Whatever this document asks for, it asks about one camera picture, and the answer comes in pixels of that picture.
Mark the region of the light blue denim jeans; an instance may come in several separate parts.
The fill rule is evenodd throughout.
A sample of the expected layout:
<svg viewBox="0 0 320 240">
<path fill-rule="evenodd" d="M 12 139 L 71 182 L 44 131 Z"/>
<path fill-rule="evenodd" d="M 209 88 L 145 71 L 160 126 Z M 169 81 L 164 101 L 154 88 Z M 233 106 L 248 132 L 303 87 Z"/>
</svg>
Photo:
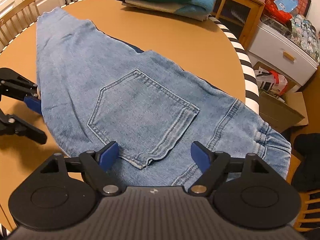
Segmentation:
<svg viewBox="0 0 320 240">
<path fill-rule="evenodd" d="M 56 8 L 36 25 L 44 122 L 70 157 L 111 141 L 111 174 L 129 186 L 191 187 L 198 141 L 234 158 L 257 154 L 286 178 L 291 145 L 240 100 L 155 51 L 142 51 Z"/>
</svg>

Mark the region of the wooden spindle chair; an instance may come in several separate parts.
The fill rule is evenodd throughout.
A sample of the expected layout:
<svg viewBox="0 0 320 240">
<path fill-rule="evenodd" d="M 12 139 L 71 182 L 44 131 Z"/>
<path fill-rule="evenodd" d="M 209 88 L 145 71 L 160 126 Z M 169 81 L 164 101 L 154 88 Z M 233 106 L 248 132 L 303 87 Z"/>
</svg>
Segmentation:
<svg viewBox="0 0 320 240">
<path fill-rule="evenodd" d="M 1 17 L 1 52 L 40 16 L 37 0 L 24 0 Z"/>
</svg>

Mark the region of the cardboard box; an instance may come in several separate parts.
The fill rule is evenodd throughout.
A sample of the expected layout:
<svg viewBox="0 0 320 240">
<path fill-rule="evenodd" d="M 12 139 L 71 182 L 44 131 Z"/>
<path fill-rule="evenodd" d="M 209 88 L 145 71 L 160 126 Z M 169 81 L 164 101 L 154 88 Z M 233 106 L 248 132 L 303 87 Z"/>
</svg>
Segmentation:
<svg viewBox="0 0 320 240">
<path fill-rule="evenodd" d="M 282 99 L 261 91 L 259 115 L 279 133 L 294 126 L 309 124 L 302 92 L 286 93 Z"/>
</svg>

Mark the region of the light wooden chair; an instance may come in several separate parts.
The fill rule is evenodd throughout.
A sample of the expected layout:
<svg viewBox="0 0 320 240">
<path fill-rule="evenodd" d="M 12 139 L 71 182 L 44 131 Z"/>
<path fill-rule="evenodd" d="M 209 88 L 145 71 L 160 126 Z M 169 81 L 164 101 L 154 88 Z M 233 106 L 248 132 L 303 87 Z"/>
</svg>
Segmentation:
<svg viewBox="0 0 320 240">
<path fill-rule="evenodd" d="M 298 232 L 308 232 L 319 228 L 319 190 L 301 192 L 300 213 L 294 223 Z"/>
</svg>

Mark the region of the white drawer unit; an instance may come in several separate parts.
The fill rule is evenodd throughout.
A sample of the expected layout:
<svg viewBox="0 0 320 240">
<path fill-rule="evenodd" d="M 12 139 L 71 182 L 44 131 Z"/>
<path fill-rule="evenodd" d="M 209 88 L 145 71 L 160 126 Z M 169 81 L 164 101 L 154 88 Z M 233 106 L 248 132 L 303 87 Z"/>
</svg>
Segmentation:
<svg viewBox="0 0 320 240">
<path fill-rule="evenodd" d="M 252 64 L 261 62 L 302 87 L 316 72 L 318 63 L 275 29 L 259 22 L 247 49 Z"/>
</svg>

